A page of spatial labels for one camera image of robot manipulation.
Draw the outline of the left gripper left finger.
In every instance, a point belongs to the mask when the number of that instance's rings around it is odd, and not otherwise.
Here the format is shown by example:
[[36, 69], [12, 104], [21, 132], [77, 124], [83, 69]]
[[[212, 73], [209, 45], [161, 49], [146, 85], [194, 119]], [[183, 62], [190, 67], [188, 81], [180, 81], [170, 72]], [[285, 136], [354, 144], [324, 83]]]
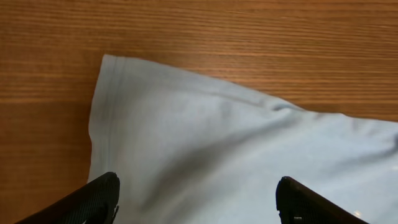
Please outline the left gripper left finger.
[[119, 192], [119, 178], [107, 172], [17, 224], [113, 224]]

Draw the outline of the light blue printed t-shirt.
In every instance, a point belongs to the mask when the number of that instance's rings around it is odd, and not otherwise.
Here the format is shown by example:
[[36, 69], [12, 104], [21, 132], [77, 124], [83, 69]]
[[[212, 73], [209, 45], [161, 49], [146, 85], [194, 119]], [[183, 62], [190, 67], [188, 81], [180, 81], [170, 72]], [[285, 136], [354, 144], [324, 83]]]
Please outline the light blue printed t-shirt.
[[397, 124], [105, 55], [90, 179], [121, 181], [116, 223], [279, 223], [283, 176], [369, 223], [397, 222]]

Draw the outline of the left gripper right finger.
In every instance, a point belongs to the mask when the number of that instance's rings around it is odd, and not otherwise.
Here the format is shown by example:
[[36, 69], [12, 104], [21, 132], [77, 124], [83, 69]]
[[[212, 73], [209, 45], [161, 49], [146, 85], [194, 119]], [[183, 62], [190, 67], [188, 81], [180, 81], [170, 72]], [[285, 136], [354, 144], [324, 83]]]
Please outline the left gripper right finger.
[[368, 224], [289, 176], [279, 180], [275, 199], [281, 224]]

